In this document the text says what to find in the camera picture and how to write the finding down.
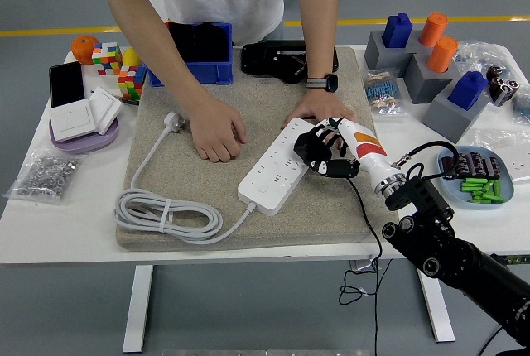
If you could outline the person's left hand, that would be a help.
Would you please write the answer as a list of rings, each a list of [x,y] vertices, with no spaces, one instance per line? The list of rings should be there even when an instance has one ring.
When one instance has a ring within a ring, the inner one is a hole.
[[[293,118],[314,118],[318,122],[327,118],[347,118],[357,122],[358,115],[348,108],[336,93],[323,89],[307,89],[295,108],[285,118],[285,127]]]

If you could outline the person's right hand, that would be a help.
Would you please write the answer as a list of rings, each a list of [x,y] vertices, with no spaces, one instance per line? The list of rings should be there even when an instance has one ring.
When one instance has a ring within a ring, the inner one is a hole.
[[[247,128],[239,111],[218,99],[207,96],[188,112],[193,143],[203,160],[228,162],[241,153]]]

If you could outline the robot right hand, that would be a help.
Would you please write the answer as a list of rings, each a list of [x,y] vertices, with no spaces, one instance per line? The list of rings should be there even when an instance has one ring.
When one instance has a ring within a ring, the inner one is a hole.
[[[393,167],[373,132],[346,118],[328,118],[310,130],[301,158],[326,177],[353,178],[365,171],[377,194],[405,182],[405,175]]]

